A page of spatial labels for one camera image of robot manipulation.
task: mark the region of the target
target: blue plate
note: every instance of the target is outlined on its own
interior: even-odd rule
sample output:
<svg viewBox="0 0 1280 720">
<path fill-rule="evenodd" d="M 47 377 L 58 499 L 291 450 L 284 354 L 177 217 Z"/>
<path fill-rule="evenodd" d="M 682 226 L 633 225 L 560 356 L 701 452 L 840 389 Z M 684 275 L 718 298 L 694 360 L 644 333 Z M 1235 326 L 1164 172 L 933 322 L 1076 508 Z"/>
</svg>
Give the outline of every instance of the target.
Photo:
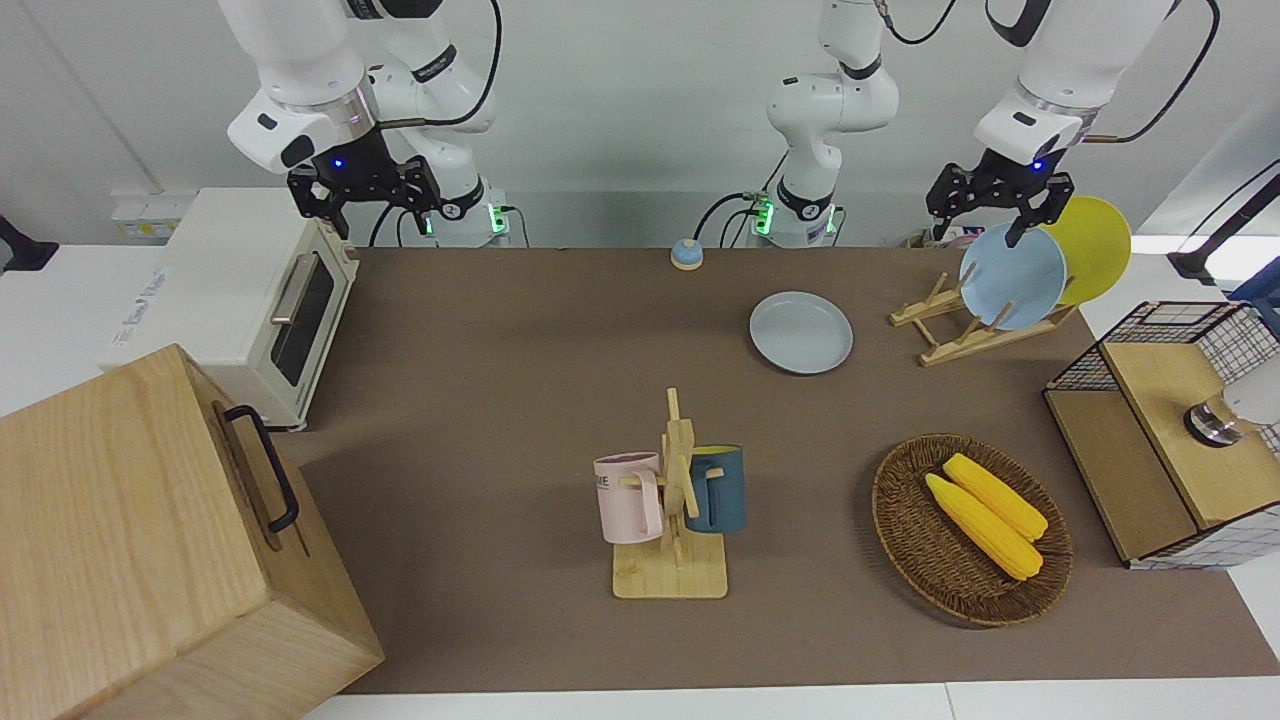
<svg viewBox="0 0 1280 720">
<path fill-rule="evenodd" d="M 1016 247 L 1005 245 L 1010 223 L 992 227 L 978 236 L 960 261 L 960 277 L 977 263 L 969 281 L 960 288 L 964 305 L 974 316 L 991 325 L 1007 302 L 1014 309 L 996 329 L 1028 328 L 1053 311 L 1066 287 L 1066 259 L 1053 236 L 1032 228 Z"/>
</svg>

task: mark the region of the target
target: oven door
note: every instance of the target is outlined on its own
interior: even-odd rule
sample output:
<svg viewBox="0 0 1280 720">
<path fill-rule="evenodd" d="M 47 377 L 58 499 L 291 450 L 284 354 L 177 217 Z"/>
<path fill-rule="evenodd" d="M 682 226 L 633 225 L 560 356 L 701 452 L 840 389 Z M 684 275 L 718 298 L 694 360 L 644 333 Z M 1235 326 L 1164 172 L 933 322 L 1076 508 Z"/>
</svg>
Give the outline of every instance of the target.
<svg viewBox="0 0 1280 720">
<path fill-rule="evenodd" d="M 273 425 L 303 421 L 349 287 L 333 247 L 312 225 L 271 311 L 259 360 L 259 374 L 292 413 L 269 418 Z"/>
</svg>

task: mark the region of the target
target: black metal handle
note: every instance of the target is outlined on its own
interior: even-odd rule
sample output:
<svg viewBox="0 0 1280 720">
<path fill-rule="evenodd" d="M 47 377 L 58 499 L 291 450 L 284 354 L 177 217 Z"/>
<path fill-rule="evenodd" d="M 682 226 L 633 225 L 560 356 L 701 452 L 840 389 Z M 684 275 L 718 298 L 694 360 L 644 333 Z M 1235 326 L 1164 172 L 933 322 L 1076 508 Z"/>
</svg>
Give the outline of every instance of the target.
<svg viewBox="0 0 1280 720">
<path fill-rule="evenodd" d="M 253 420 L 253 429 L 257 430 L 257 437 L 262 441 L 262 450 L 266 451 L 266 459 L 271 462 L 271 470 L 275 473 L 275 479 L 280 483 L 280 495 L 284 497 L 284 514 L 266 524 L 266 529 L 279 534 L 280 530 L 297 521 L 298 496 L 293 495 L 293 486 L 289 484 L 289 475 L 285 474 L 284 466 L 280 465 L 280 456 L 275 454 L 275 445 L 271 442 L 271 436 L 266 434 L 266 423 L 262 421 L 262 416 L 257 414 L 257 410 L 253 410 L 253 407 L 248 405 L 237 405 L 236 407 L 223 413 L 223 418 L 225 418 L 228 423 L 241 418 Z"/>
</svg>

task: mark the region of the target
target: wicker basket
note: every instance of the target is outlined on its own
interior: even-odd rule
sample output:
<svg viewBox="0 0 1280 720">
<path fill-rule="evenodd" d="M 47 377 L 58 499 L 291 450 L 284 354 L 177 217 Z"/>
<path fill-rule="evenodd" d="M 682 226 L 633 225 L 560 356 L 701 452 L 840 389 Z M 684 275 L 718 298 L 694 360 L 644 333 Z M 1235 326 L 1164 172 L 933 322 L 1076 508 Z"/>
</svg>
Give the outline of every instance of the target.
<svg viewBox="0 0 1280 720">
<path fill-rule="evenodd" d="M 1006 575 L 938 507 L 925 473 L 946 477 L 942 464 L 964 452 L 1009 483 L 1048 519 L 1036 541 L 1041 571 L 1018 582 Z M 895 447 L 872 484 L 876 534 L 890 561 L 918 593 L 943 611 L 984 628 L 1025 623 L 1047 612 L 1066 592 L 1071 537 L 1062 514 L 1030 473 L 1004 452 L 973 438 L 922 436 Z"/>
</svg>

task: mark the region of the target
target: corn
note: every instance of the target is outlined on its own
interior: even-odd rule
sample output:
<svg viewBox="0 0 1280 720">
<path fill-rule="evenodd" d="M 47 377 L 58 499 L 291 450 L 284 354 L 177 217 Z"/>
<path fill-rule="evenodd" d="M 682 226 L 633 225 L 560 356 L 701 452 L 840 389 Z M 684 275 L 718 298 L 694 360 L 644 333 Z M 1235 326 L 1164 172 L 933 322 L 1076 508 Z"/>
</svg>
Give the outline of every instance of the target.
<svg viewBox="0 0 1280 720">
<path fill-rule="evenodd" d="M 1001 520 L 1009 523 L 1010 528 L 1018 530 L 1018 534 L 1030 542 L 1044 537 L 1048 520 L 1041 515 L 1041 511 L 1032 507 L 1032 503 L 1023 500 L 1023 496 L 1018 495 L 1014 488 L 992 475 L 969 456 L 956 452 L 951 460 L 942 464 L 942 469 L 957 486 L 969 491 L 969 495 L 977 497 Z"/>
<path fill-rule="evenodd" d="M 1039 573 L 1044 559 L 1032 543 L 1018 534 L 978 498 L 963 487 L 950 483 L 933 473 L 924 475 L 933 498 L 956 525 L 969 536 L 987 557 L 996 561 L 1000 569 L 1015 580 L 1025 580 Z"/>
</svg>

